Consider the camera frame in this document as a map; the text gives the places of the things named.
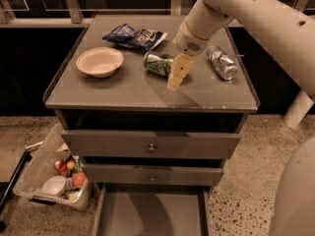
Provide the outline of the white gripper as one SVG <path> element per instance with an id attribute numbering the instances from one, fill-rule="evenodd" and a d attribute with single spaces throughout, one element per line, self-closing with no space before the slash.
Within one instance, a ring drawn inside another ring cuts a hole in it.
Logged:
<path id="1" fill-rule="evenodd" d="M 173 42 L 182 53 L 177 55 L 172 62 L 166 86 L 169 90 L 178 89 L 190 72 L 194 64 L 191 56 L 198 56 L 206 49 L 209 43 L 209 38 L 206 36 L 206 25 L 203 21 L 188 22 L 184 20 Z"/>

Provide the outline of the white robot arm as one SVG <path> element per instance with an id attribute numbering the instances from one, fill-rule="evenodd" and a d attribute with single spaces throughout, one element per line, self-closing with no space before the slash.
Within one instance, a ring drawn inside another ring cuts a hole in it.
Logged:
<path id="1" fill-rule="evenodd" d="M 174 44 L 191 59 L 232 20 L 238 20 L 300 87 L 283 118 L 288 127 L 297 127 L 314 104 L 314 19 L 278 0 L 197 0 Z M 292 154 L 283 170 L 269 235 L 315 236 L 315 137 Z"/>

